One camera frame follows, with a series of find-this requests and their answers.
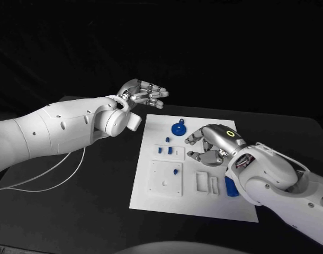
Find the dark table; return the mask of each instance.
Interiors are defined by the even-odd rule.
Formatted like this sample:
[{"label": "dark table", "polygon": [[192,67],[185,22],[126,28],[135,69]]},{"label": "dark table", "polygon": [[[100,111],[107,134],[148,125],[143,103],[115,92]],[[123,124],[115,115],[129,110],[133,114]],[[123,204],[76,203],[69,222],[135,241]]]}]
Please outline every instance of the dark table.
[{"label": "dark table", "polygon": [[[146,114],[233,120],[247,143],[263,143],[323,176],[323,129],[316,122],[171,105],[162,110],[139,105],[132,112],[142,118],[136,132],[126,129],[86,148],[80,169],[63,185],[41,193],[0,192],[0,246],[47,253],[113,253],[155,241],[194,241],[247,253],[323,253],[323,246],[265,207],[256,207],[259,223],[128,208]],[[61,182],[80,156],[81,150],[73,152],[60,167],[21,188],[43,189]],[[35,176],[61,158],[40,157],[14,165],[0,186]]]}]

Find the robotic hand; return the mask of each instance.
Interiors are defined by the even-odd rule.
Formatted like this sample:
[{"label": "robotic hand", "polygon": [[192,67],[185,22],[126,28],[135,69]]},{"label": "robotic hand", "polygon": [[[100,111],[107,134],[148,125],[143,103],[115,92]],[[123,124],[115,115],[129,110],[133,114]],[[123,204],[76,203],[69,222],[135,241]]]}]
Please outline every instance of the robotic hand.
[{"label": "robotic hand", "polygon": [[[203,139],[204,153],[187,152],[207,166],[227,159],[226,176],[249,203],[266,206],[289,226],[323,244],[323,177],[293,159],[256,143],[247,146],[229,127],[203,126],[185,139],[191,146]],[[302,170],[295,170],[289,160]]]},{"label": "robotic hand", "polygon": [[125,127],[136,130],[136,104],[162,108],[164,88],[138,79],[118,94],[51,103],[28,115],[0,121],[0,171],[31,158],[70,153],[97,139],[115,137]]}]

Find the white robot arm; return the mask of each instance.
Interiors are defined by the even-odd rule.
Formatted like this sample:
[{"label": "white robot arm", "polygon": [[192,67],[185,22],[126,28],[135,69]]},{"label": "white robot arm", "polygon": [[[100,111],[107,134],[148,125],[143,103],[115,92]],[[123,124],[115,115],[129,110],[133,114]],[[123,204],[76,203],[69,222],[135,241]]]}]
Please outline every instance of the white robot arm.
[{"label": "white robot arm", "polygon": [[115,95],[51,103],[28,115],[0,121],[0,171],[31,158],[60,155],[115,137],[125,127],[136,130],[136,103],[162,108],[164,88],[129,80]]},{"label": "white robot arm", "polygon": [[[240,135],[223,125],[203,126],[185,139],[203,139],[204,153],[187,155],[207,166],[229,160],[226,176],[249,203],[266,206],[282,220],[323,244],[323,177],[295,160],[256,143],[247,146]],[[285,160],[302,168],[293,170]]]}]

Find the white paper sheet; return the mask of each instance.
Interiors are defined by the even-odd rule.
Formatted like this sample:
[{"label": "white paper sheet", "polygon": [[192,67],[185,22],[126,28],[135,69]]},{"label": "white paper sheet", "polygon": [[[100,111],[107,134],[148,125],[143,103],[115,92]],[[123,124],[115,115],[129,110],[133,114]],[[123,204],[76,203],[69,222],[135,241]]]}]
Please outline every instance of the white paper sheet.
[{"label": "white paper sheet", "polygon": [[[187,132],[177,137],[171,133],[171,125],[184,119]],[[227,197],[224,186],[224,171],[227,163],[224,162],[218,167],[207,167],[195,162],[187,155],[184,161],[159,159],[154,156],[154,145],[184,147],[185,152],[201,152],[201,141],[192,146],[184,144],[184,139],[191,133],[207,124],[221,124],[229,126],[234,131],[234,122],[218,119],[201,119],[182,116],[167,115],[146,115],[143,138],[139,147],[139,157],[136,165],[136,173],[133,179],[132,196],[129,208],[155,212],[177,213],[185,215],[195,215],[213,217],[218,219],[229,219],[237,221],[257,222],[254,206],[237,197]],[[152,160],[169,161],[182,163],[182,195],[181,197],[169,197],[155,195],[146,191],[149,164]],[[195,171],[207,172],[208,177],[217,178],[218,195],[210,193],[200,195],[194,190]]]}]

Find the blue object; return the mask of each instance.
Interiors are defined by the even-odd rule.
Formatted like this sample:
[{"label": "blue object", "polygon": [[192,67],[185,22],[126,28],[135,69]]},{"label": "blue object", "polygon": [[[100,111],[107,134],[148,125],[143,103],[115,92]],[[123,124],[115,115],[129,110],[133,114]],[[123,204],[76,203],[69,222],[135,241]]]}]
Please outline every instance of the blue object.
[{"label": "blue object", "polygon": [[178,123],[172,124],[171,132],[175,136],[182,136],[185,134],[184,119],[180,119]]},{"label": "blue object", "polygon": [[224,176],[224,182],[226,182],[226,190],[227,190],[227,196],[236,197],[239,195],[233,180]]}]

